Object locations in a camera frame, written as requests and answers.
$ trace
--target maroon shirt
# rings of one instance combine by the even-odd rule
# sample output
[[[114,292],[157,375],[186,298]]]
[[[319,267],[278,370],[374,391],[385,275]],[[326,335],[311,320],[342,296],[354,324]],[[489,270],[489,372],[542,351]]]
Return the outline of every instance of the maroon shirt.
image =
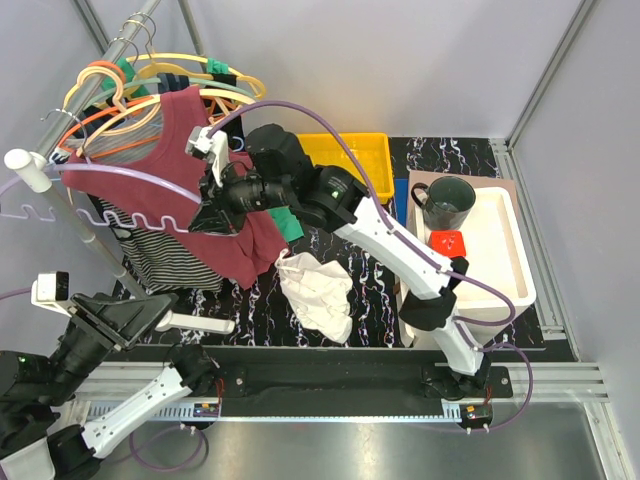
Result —
[[[123,167],[164,178],[199,196],[198,180],[204,175],[205,163],[184,151],[193,127],[208,125],[199,89],[194,86],[165,93],[160,102],[164,120],[160,140],[145,158]],[[240,160],[251,166],[246,154],[232,153],[230,157],[231,161]],[[74,153],[69,163],[85,161]],[[171,215],[179,228],[186,229],[198,208],[196,203],[170,190],[123,175],[68,171],[62,175],[62,183],[103,198],[129,215],[143,213],[151,225],[161,225],[162,216]],[[233,237],[177,233],[173,229],[167,233],[215,272],[236,280],[242,288],[251,287],[287,246],[267,212],[249,213],[244,228]]]

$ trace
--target gray floor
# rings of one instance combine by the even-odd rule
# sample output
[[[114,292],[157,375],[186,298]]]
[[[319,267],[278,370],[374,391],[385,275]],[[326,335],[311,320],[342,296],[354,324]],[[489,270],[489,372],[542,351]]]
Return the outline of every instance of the gray floor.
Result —
[[[166,424],[148,424],[144,441]],[[342,479],[604,479],[583,410],[533,405],[511,427],[467,437],[416,425],[220,423],[207,430],[208,460],[198,469],[163,475],[189,480]],[[196,440],[170,434],[144,457],[172,465]],[[114,453],[128,452],[121,445]],[[104,466],[96,479],[156,478],[134,461]]]

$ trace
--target metal rod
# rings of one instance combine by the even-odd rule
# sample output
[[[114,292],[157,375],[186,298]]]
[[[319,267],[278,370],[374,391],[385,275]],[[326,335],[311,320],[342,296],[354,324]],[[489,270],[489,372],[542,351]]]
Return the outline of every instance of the metal rod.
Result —
[[[205,54],[204,48],[202,47],[202,38],[200,38],[200,33],[198,32],[198,27],[196,26],[196,20],[193,17],[193,12],[191,11],[189,0],[178,0],[178,4],[180,5],[180,10],[182,11],[184,22],[187,24],[187,29],[189,30],[189,35],[191,36],[191,41],[193,42],[193,48],[195,49],[197,55],[204,57]],[[206,73],[206,65],[202,64],[201,67],[202,71]]]
[[[140,11],[150,15],[159,3],[160,0],[147,0]],[[120,35],[120,38],[132,40],[140,28],[140,24],[127,23]],[[102,59],[108,62],[115,62],[124,53],[127,46],[128,43],[126,41],[114,41],[111,43],[111,46],[109,46]],[[100,87],[104,77],[104,75],[96,74],[88,78],[73,95],[65,110],[73,115],[78,115],[85,108],[87,102],[91,99],[96,90]],[[49,155],[55,146],[58,144],[64,133],[71,128],[73,123],[74,120],[72,118],[67,115],[61,115],[60,118],[57,119],[44,134],[36,146],[35,151],[44,158],[49,158]],[[56,210],[56,213],[58,213],[60,218],[75,230],[76,234],[82,239],[87,247],[102,257],[116,279],[118,279],[137,298],[147,297],[144,288],[136,282],[135,278],[133,278],[129,272],[127,272],[118,259],[116,259],[116,257],[114,257],[109,251],[106,245],[96,237],[95,232],[82,223],[71,206],[62,198],[55,188],[49,188],[42,192],[41,195]]]
[[[542,77],[540,77],[536,88],[534,88],[531,97],[529,97],[527,105],[524,107],[524,110],[520,114],[520,117],[518,118],[518,121],[513,128],[513,131],[506,138],[509,148],[514,148],[516,143],[518,143],[518,140],[520,140],[522,132],[529,123],[529,120],[531,120],[533,113],[536,111],[536,108],[540,104],[542,97],[549,88],[549,85],[555,77],[556,72],[560,68],[560,65],[562,65],[562,63],[564,62],[564,59],[573,46],[575,39],[582,31],[582,28],[586,24],[589,16],[594,10],[594,7],[599,3],[599,1],[600,0],[582,0],[580,5],[578,6],[578,9],[573,15],[569,26],[565,30],[560,43],[556,47],[556,50],[553,52],[551,60],[549,60],[549,63],[547,64]]]
[[[96,47],[104,55],[109,48],[109,37],[107,37],[104,25],[102,25],[102,21],[96,14],[93,5],[89,0],[71,0],[71,3],[76,8],[78,15],[80,15],[82,23],[84,23],[89,35],[91,35]]]

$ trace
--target dark gray mug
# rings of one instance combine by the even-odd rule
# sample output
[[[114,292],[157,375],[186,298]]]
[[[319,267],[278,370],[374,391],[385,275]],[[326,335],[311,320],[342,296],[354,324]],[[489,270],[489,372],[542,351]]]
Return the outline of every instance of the dark gray mug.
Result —
[[[425,192],[427,200],[420,201],[416,190]],[[476,203],[476,192],[461,178],[440,177],[431,185],[413,185],[411,198],[422,208],[424,223],[429,230],[458,230]]]

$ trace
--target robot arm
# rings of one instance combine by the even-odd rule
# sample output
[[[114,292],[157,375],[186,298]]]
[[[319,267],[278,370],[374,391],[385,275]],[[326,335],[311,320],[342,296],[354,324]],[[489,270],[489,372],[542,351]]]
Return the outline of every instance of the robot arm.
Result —
[[[217,375],[201,346],[184,346],[172,365],[108,415],[47,437],[57,419],[51,407],[72,398],[110,352],[132,349],[176,301],[174,295],[122,301],[102,294],[67,301],[64,274],[49,275],[56,276],[41,276],[34,295],[71,316],[60,346],[48,358],[0,352],[0,466],[8,480],[92,477],[131,432],[176,399],[204,395]]]
[[[196,128],[186,147],[187,153],[208,164],[191,231],[235,234],[248,212],[289,206],[301,221],[353,242],[404,280],[410,292],[400,310],[402,320],[435,338],[461,385],[484,387],[489,361],[454,325],[453,289],[458,282],[443,274],[451,270],[464,274],[468,267],[464,258],[449,259],[434,252],[389,215],[392,228],[388,229],[362,183],[340,167],[313,167],[297,137],[282,127],[265,125],[248,135],[245,146],[254,170],[240,173],[231,168],[226,149],[218,147],[224,134],[216,132],[209,138],[211,128]],[[403,232],[441,270],[428,265],[394,231]],[[468,330],[465,333],[473,338]]]

